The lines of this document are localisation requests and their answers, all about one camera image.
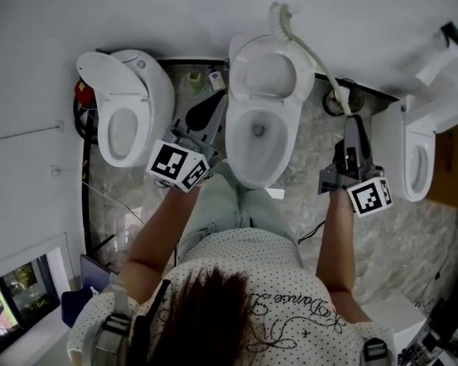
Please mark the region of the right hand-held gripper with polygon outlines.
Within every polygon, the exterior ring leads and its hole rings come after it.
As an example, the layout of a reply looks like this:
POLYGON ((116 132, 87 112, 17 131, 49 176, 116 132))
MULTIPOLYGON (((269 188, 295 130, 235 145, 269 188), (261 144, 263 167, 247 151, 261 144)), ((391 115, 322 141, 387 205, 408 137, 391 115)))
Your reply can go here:
POLYGON ((348 193, 358 217, 392 206, 384 168, 373 163, 369 137, 359 115, 346 118, 343 140, 334 147, 332 163, 319 173, 318 193, 336 190, 348 193))

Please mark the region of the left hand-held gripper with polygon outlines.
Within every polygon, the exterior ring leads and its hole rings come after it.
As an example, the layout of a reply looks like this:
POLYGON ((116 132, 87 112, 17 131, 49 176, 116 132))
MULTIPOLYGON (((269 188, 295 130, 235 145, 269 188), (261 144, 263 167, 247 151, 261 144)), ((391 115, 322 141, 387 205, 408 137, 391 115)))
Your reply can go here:
POLYGON ((201 93, 180 108, 173 127, 154 143, 147 173, 164 186, 190 192, 211 168, 209 161, 216 153, 213 143, 221 130, 226 106, 227 95, 218 90, 201 93), (187 134, 203 130, 204 140, 187 134))

